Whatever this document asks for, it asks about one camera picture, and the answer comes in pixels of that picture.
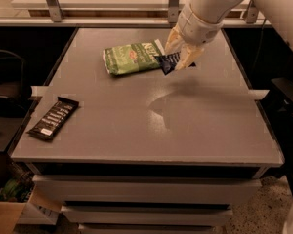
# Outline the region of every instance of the snack package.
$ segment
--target snack package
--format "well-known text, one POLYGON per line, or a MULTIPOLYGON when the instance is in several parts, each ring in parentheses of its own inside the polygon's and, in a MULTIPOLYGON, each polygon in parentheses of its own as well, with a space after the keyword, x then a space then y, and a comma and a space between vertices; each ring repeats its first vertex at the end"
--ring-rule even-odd
POLYGON ((122 75, 159 68, 154 56, 163 54, 164 49, 157 39, 104 49, 103 59, 108 73, 122 75))
POLYGON ((15 178, 10 178, 3 188, 0 189, 0 201, 26 202, 28 201, 32 188, 28 188, 15 178))
POLYGON ((163 73, 167 75, 175 70, 177 63, 180 60, 180 53, 155 56, 155 58, 158 61, 163 73))
POLYGON ((77 109, 78 101, 58 97, 58 102, 27 133, 32 137, 52 140, 68 117, 77 109))

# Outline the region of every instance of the gray tabletop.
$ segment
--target gray tabletop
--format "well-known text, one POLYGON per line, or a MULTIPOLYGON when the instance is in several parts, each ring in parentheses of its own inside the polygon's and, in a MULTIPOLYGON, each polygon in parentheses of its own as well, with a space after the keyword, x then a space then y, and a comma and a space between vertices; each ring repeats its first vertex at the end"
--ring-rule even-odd
POLYGON ((282 156, 220 32, 197 67, 113 78, 104 48, 167 39, 167 29, 79 29, 27 129, 57 101, 80 108, 52 142, 23 134, 27 162, 282 164, 282 156))

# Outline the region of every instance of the black candy bar wrapper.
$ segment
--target black candy bar wrapper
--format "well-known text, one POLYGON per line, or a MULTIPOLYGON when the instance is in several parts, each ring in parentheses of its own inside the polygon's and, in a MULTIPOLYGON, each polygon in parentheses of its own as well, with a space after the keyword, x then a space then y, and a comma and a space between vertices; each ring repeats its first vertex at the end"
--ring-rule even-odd
POLYGON ((78 101, 58 97, 53 107, 27 133, 42 140, 52 140, 78 106, 78 101))
POLYGON ((160 65, 163 73, 168 75, 170 72, 175 70, 175 67, 180 60, 180 53, 173 53, 163 56, 154 56, 157 62, 160 65))

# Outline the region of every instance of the cardboard box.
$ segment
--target cardboard box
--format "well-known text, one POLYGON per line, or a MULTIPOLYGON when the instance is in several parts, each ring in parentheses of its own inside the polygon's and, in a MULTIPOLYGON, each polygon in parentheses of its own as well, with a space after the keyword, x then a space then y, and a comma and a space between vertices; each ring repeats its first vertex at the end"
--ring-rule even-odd
POLYGON ((56 225, 61 206, 47 199, 37 187, 26 203, 0 202, 0 234, 11 234, 16 224, 56 225))

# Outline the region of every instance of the black chair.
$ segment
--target black chair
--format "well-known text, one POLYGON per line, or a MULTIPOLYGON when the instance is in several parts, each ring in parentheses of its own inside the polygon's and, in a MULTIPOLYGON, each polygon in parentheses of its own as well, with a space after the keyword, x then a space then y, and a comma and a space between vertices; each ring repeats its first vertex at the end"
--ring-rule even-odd
POLYGON ((25 81, 25 60, 13 52, 0 50, 0 116, 23 117, 31 93, 25 81))
POLYGON ((272 88, 261 100, 285 162, 276 176, 286 175, 293 195, 293 82, 285 78, 272 79, 272 88))

